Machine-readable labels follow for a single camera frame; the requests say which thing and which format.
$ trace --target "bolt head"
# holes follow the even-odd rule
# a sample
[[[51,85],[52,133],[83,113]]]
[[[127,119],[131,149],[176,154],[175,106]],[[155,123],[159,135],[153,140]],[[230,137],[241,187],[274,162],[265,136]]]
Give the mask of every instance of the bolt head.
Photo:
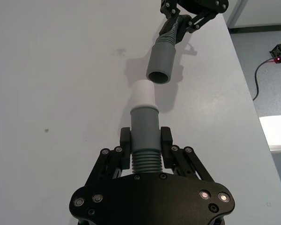
[[[74,206],[76,206],[76,207],[78,207],[78,206],[82,206],[83,205],[83,203],[84,203],[84,198],[76,198],[75,200],[74,200]]]
[[[102,200],[103,200],[103,195],[101,195],[101,194],[96,194],[93,196],[93,202],[95,202],[95,203],[99,203]]]
[[[121,147],[116,148],[116,152],[121,152],[121,151],[122,151]]]
[[[140,178],[141,178],[141,177],[140,177],[139,175],[135,175],[135,176],[134,176],[134,179],[135,179],[135,180],[139,180]]]
[[[186,152],[192,152],[192,149],[191,148],[186,148],[185,151]]]
[[[107,154],[108,154],[108,152],[109,152],[109,151],[108,151],[107,149],[104,149],[104,150],[102,150],[102,152],[101,152],[101,153],[102,153],[103,155],[107,155]]]
[[[229,197],[229,195],[227,195],[227,194],[224,193],[224,192],[219,193],[219,199],[220,199],[222,202],[224,202],[224,203],[230,202],[230,197]]]
[[[88,214],[89,214],[90,216],[94,215],[94,214],[95,214],[95,210],[94,210],[94,209],[89,209],[89,210],[88,210]]]
[[[207,191],[200,191],[200,196],[205,200],[210,198],[210,194]]]
[[[208,208],[213,213],[217,213],[219,211],[219,207],[214,203],[209,204]]]
[[[173,151],[177,151],[177,150],[178,150],[178,148],[177,148],[176,146],[173,146],[171,149],[172,149]]]
[[[159,178],[162,179],[162,180],[165,180],[165,179],[167,179],[167,175],[162,173],[162,174],[159,175]]]

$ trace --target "white tabletop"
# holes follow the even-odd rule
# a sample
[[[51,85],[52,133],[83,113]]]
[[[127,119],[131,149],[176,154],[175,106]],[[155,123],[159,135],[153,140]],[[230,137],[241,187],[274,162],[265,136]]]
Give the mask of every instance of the white tabletop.
[[[160,1],[0,0],[0,225],[75,225],[68,204],[130,125]],[[160,125],[234,195],[227,225],[281,225],[281,183],[222,15],[177,45]]]

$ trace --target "white plastic cap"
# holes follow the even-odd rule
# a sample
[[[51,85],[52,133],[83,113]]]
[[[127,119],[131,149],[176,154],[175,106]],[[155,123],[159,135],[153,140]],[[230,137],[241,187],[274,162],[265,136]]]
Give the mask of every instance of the white plastic cap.
[[[131,110],[142,106],[157,108],[155,104],[154,83],[149,80],[139,80],[134,82],[131,103]]]

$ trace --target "gray cylindrical connector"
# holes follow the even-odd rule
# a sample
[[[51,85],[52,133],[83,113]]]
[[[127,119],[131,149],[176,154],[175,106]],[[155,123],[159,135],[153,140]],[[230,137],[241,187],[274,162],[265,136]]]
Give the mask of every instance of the gray cylindrical connector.
[[[161,151],[158,110],[142,106],[131,110],[132,152]]]
[[[175,46],[169,42],[158,42],[152,47],[147,69],[147,78],[154,83],[167,83],[172,76]]]
[[[162,171],[160,135],[156,108],[141,106],[131,110],[133,173]]]
[[[172,29],[160,35],[152,47],[146,75],[154,83],[170,81],[176,54],[176,35],[181,21],[182,18],[179,16]]]

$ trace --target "floor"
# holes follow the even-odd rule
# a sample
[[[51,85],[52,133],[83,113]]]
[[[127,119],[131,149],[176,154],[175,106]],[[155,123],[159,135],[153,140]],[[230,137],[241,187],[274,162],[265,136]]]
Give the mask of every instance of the floor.
[[[271,58],[269,53],[281,44],[281,31],[231,34],[251,96],[256,95],[254,71]],[[259,96],[254,101],[259,117],[281,115],[281,64],[267,63],[258,71]]]

